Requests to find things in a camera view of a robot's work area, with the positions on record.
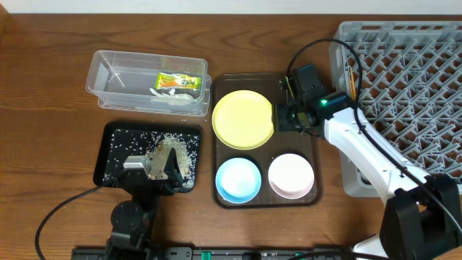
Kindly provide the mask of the yellow round plate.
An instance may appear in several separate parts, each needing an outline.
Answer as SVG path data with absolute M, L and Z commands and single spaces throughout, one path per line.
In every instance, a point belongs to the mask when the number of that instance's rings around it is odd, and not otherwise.
M 258 92 L 237 90 L 219 99 L 212 113 L 218 140 L 237 150 L 252 150 L 274 133 L 272 104 Z

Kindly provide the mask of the clear plastic waste bin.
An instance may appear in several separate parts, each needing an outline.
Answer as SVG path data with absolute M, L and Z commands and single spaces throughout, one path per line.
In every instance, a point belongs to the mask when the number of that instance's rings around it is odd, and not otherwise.
M 205 116 L 212 83 L 207 69 L 201 58 L 100 50 L 93 56 L 86 91 L 98 97 L 102 108 Z M 154 88 L 160 72 L 200 77 L 202 84 L 199 90 L 175 89 L 176 93 L 191 95 L 192 100 L 157 97 L 149 89 Z

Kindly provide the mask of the pink bowl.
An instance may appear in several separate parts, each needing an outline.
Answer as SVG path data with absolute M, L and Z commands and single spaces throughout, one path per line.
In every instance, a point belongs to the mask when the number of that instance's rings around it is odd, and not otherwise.
M 302 156 L 287 153 L 276 157 L 268 170 L 270 187 L 285 199 L 300 199 L 315 183 L 314 170 Z

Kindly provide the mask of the grey plastic dishwasher rack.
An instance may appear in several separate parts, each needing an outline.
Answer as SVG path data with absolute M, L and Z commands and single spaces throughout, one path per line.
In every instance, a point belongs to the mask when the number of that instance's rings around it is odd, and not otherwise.
M 331 81 L 362 85 L 366 119 L 431 175 L 461 181 L 460 22 L 343 22 L 330 45 Z

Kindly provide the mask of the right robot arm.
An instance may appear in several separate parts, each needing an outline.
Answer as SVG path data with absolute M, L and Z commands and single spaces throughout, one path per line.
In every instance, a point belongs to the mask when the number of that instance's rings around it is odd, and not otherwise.
M 409 162 L 363 116 L 344 92 L 329 94 L 313 65 L 281 83 L 275 131 L 321 137 L 345 154 L 385 205 L 380 232 L 352 248 L 356 259 L 434 259 L 461 246 L 461 206 L 456 182 Z

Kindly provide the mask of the brown serving tray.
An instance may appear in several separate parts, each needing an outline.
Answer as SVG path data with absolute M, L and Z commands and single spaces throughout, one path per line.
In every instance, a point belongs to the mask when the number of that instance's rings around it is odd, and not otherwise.
M 287 94 L 282 88 L 284 76 L 280 73 L 223 74 L 214 80 L 212 87 L 212 105 L 226 94 L 236 90 L 252 90 L 265 96 L 270 103 L 284 104 Z M 278 195 L 269 184 L 268 169 L 279 155 L 295 153 L 304 157 L 314 171 L 314 184 L 311 190 L 299 199 L 285 199 Z M 261 172 L 260 191 L 252 200 L 243 204 L 233 204 L 219 195 L 216 185 L 212 185 L 213 197 L 217 205 L 225 209 L 252 209 L 275 207 L 311 207 L 323 197 L 318 140 L 306 133 L 296 131 L 277 132 L 262 146 L 252 150 L 238 150 L 228 147 L 213 138 L 212 168 L 217 171 L 226 160 L 244 157 L 256 164 Z

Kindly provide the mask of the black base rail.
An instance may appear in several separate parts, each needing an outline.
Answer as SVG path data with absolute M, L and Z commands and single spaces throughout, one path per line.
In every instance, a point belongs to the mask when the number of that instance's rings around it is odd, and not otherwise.
M 103 259 L 154 259 L 154 260 L 287 260 L 310 252 L 332 251 L 332 248 L 297 250 L 253 250 L 253 249 L 192 249 L 190 247 L 170 247 L 163 253 L 119 253 L 104 248 L 75 248 L 71 260 Z

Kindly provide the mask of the green snack wrapper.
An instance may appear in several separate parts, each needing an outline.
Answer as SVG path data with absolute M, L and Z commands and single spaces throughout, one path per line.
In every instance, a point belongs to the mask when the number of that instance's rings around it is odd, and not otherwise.
M 199 90 L 201 84 L 202 78 L 200 77 L 194 77 L 187 74 L 167 74 L 160 72 L 157 76 L 154 88 L 156 90 Z

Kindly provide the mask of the white tissue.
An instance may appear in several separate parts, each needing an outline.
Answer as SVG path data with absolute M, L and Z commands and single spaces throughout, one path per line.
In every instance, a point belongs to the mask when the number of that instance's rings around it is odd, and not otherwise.
M 176 93 L 175 89 L 171 89 L 167 92 L 158 92 L 154 88 L 150 88 L 149 91 L 157 97 L 160 98 L 177 98 L 177 99 L 185 99 L 185 100 L 192 100 L 193 97 L 186 93 Z

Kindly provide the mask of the wooden chopstick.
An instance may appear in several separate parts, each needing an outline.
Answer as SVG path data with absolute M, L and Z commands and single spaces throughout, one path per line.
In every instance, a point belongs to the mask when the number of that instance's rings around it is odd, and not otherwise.
M 355 101 L 356 97 L 357 97 L 357 93 L 356 93 L 354 72 L 353 72 L 352 68 L 349 68 L 349 88 L 350 88 L 351 99 L 353 99 L 353 101 Z
M 290 84 L 289 77 L 287 75 L 285 75 L 284 78 L 286 80 L 287 89 L 288 89 L 288 92 L 290 94 L 290 97 L 294 100 L 295 97 L 294 97 L 294 94 L 293 94 L 293 91 L 292 91 L 292 87 L 291 87 L 291 84 Z

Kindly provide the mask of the black plastic waste tray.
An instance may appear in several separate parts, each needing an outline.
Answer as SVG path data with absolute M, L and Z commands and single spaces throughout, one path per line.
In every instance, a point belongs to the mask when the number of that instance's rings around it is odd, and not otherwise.
M 130 156 L 142 156 L 150 166 L 151 181 L 167 179 L 165 163 L 171 149 L 175 150 L 183 185 L 179 193 L 188 193 L 196 184 L 201 132 L 184 125 L 159 125 L 133 121 L 113 121 L 105 126 L 93 182 L 99 186 L 110 180 Z

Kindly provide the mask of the light blue bowl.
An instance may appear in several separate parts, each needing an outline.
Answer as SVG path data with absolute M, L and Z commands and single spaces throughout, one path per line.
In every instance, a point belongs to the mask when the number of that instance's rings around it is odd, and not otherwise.
M 257 165 L 243 157 L 234 157 L 222 163 L 215 177 L 218 194 L 231 204 L 244 204 L 254 199 L 261 183 L 261 172 Z

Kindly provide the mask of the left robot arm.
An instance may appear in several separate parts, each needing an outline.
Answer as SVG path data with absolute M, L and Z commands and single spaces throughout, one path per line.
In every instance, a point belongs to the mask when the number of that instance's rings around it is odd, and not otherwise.
M 113 185 L 131 195 L 112 211 L 113 226 L 104 259 L 157 259 L 158 247 L 150 242 L 161 196 L 172 196 L 183 183 L 175 149 L 167 156 L 166 179 L 148 177 L 151 163 L 145 156 L 129 156 L 113 177 Z

